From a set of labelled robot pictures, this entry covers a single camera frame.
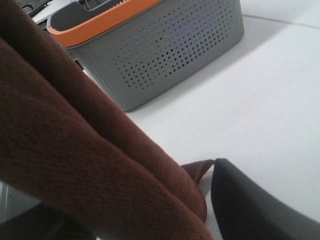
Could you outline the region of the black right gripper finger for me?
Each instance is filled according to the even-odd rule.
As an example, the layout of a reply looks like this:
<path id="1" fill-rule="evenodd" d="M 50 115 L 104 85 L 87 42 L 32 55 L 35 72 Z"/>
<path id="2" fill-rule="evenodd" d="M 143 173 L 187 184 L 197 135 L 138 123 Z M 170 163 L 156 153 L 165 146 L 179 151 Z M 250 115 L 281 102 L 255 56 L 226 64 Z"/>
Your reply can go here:
<path id="1" fill-rule="evenodd" d="M 225 158 L 215 160 L 211 202 L 224 240 L 318 240 L 319 222 L 265 191 Z"/>

